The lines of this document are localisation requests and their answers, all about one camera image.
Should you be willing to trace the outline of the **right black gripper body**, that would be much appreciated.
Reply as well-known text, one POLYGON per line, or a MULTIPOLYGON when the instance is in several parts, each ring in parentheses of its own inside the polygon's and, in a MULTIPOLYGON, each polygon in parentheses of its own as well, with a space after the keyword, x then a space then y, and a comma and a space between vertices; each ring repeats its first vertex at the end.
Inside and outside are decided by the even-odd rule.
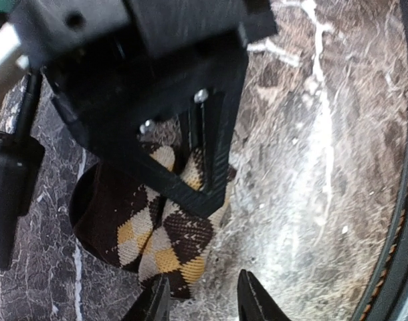
POLYGON ((182 113, 199 90, 239 94, 247 46, 278 32, 269 1, 18 1, 9 20, 98 157, 128 152, 141 124, 182 113))

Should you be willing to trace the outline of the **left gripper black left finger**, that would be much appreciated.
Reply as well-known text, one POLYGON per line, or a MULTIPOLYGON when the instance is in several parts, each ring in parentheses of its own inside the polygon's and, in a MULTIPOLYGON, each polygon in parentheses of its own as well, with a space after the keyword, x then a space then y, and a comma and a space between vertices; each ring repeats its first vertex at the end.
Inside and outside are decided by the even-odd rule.
POLYGON ((159 276, 147 286, 121 320, 170 320, 171 293, 169 280, 159 276))

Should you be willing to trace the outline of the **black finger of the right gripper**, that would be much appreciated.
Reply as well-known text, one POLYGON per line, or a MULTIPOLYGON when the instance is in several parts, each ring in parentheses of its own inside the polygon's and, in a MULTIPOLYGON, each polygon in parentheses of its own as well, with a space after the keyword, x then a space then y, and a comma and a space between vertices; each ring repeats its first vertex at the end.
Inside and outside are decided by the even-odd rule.
POLYGON ((198 217, 210 217, 225 202, 230 174, 229 151, 241 88, 201 88, 177 112, 185 165, 171 172, 150 155, 150 145, 137 140, 134 154, 143 183, 198 217))

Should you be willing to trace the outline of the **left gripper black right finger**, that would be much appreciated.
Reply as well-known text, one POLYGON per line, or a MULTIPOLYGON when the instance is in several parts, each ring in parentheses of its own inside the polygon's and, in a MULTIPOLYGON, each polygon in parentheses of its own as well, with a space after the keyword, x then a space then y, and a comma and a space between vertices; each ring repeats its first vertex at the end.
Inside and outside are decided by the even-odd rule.
POLYGON ((237 280, 239 320, 290 320, 255 275, 242 269, 237 280))

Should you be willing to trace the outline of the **brown argyle sock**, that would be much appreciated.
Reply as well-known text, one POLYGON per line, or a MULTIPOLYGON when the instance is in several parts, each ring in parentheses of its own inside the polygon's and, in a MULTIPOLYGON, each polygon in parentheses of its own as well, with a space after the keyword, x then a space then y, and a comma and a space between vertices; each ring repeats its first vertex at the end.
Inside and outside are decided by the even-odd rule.
POLYGON ((88 253, 136 274, 142 287, 164 276, 171 296, 188 300, 197 293, 228 207, 224 201, 209 217, 198 217, 100 161, 76 183, 69 216, 76 239, 88 253))

